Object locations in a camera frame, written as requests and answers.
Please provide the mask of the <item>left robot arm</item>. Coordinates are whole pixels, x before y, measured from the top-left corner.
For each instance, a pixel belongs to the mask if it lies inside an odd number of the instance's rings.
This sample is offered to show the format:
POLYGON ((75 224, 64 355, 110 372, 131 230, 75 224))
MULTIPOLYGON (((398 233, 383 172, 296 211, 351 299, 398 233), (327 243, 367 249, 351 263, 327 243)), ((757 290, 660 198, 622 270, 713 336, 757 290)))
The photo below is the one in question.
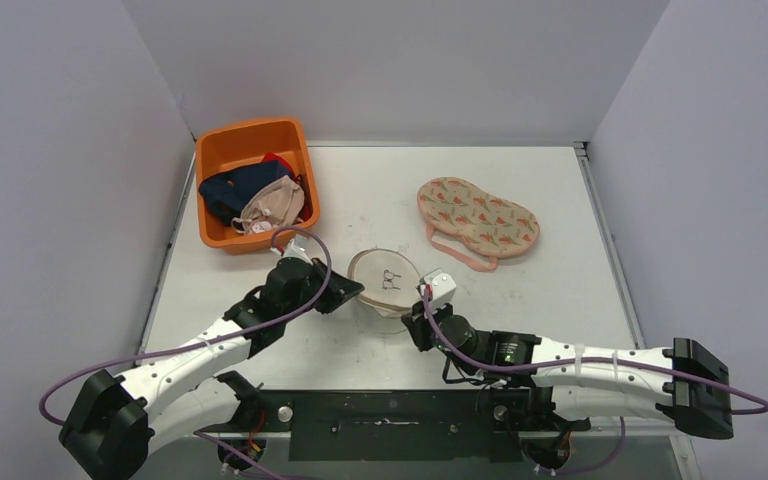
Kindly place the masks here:
POLYGON ((363 290, 318 258, 282 258, 264 284, 171 353, 117 375, 92 373, 58 440, 91 478, 129 479, 182 436, 220 424, 246 430, 258 417, 258 390, 234 366, 281 339, 290 320, 329 314, 363 290))

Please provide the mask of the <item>white mesh laundry bag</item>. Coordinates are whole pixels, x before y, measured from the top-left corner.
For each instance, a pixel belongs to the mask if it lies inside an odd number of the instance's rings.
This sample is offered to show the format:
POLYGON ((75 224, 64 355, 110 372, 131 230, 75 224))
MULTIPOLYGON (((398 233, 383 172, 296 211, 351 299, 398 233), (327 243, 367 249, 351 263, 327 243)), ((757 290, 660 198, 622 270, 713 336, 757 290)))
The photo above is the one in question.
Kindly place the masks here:
POLYGON ((364 286, 353 303, 365 329, 379 335, 406 332, 401 317, 420 301, 420 274, 406 256, 383 248, 363 250, 351 259, 347 277, 364 286))

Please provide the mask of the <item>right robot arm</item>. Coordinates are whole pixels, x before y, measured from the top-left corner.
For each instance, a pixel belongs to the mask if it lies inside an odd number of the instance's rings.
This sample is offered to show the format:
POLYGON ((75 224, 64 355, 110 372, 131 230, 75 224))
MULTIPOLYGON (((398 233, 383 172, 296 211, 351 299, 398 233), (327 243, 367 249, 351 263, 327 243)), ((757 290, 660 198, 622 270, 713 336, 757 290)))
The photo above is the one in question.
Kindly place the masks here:
POLYGON ((676 338, 668 347, 588 347, 532 334, 483 331, 445 305, 426 318, 416 303, 401 318, 421 352, 436 349, 461 382, 526 389, 525 415, 537 428, 592 417, 664 421, 687 435, 734 435, 728 367, 701 343, 676 338))

